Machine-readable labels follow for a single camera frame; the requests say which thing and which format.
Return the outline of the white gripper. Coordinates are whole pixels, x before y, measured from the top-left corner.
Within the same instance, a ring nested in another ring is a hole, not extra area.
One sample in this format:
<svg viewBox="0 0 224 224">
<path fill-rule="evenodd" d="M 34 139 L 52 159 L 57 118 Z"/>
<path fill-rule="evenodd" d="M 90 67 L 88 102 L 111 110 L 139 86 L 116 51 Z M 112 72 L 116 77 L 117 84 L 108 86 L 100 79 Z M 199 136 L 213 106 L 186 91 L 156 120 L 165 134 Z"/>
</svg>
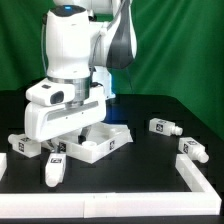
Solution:
<svg viewBox="0 0 224 224">
<path fill-rule="evenodd" d="M 59 143 L 52 138 L 83 128 L 78 141 L 84 142 L 91 130 L 89 125 L 103 121 L 105 116 L 104 87 L 97 86 L 90 89 L 90 97 L 81 106 L 45 107 L 30 102 L 25 110 L 25 134 L 37 142 L 48 140 L 50 151 L 58 153 Z"/>
</svg>

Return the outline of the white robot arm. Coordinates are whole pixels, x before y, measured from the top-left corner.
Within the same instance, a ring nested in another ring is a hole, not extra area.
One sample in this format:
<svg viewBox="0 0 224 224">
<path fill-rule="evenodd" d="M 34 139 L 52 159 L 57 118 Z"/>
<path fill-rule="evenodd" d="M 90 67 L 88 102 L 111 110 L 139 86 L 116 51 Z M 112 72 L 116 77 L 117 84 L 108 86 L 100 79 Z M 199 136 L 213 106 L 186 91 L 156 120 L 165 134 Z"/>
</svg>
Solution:
<svg viewBox="0 0 224 224">
<path fill-rule="evenodd" d="M 132 0 L 54 0 L 46 15 L 46 78 L 26 91 L 25 134 L 37 142 L 102 121 L 105 89 L 94 68 L 123 69 L 136 56 Z"/>
</svg>

